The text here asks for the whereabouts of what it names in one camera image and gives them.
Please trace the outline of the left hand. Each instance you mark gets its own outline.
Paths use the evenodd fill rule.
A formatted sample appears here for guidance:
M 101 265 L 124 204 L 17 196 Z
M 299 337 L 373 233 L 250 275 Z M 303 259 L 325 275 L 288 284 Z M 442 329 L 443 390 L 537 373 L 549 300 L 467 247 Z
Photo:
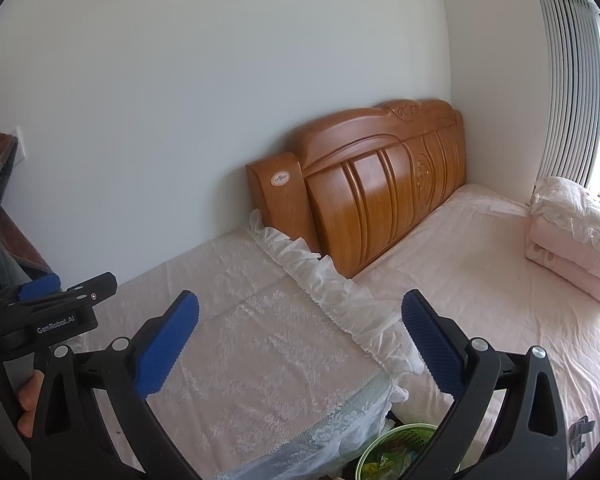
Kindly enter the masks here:
M 31 378 L 20 388 L 18 399 L 23 409 L 17 428 L 25 438 L 32 437 L 36 406 L 40 397 L 44 374 L 34 370 Z

